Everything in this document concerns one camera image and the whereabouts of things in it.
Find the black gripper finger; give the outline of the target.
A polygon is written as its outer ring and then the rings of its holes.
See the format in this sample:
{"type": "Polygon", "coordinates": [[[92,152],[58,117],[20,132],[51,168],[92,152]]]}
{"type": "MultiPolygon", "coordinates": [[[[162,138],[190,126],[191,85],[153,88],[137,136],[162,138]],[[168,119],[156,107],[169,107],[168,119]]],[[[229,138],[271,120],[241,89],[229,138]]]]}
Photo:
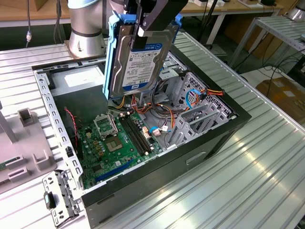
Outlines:
{"type": "Polygon", "coordinates": [[[139,0],[125,0],[124,1],[125,15],[123,20],[125,23],[139,23],[140,22],[140,1],[139,0]]]}
{"type": "Polygon", "coordinates": [[[132,48],[143,49],[150,32],[163,31],[185,7],[186,0],[133,0],[136,13],[132,48]]]}

